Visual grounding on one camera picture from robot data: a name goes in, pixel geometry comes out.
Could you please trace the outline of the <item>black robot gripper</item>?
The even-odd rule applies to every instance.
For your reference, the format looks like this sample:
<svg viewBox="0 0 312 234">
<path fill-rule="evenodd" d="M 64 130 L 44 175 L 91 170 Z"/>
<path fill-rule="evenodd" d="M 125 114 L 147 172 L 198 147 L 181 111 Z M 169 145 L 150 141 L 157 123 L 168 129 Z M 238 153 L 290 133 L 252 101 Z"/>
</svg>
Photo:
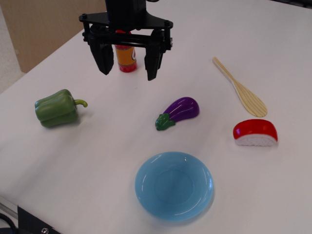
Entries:
<svg viewBox="0 0 312 234">
<path fill-rule="evenodd" d="M 173 23 L 147 12 L 145 0 L 107 0 L 106 12 L 81 14 L 79 21 L 84 25 L 84 41 L 91 34 L 90 24 L 98 28 L 94 34 L 104 37 L 111 32 L 106 44 L 100 38 L 90 36 L 88 43 L 98 69 L 108 75 L 114 65 L 112 43 L 144 47 L 147 79 L 156 78 L 164 51 L 171 50 L 170 30 Z"/>
</svg>

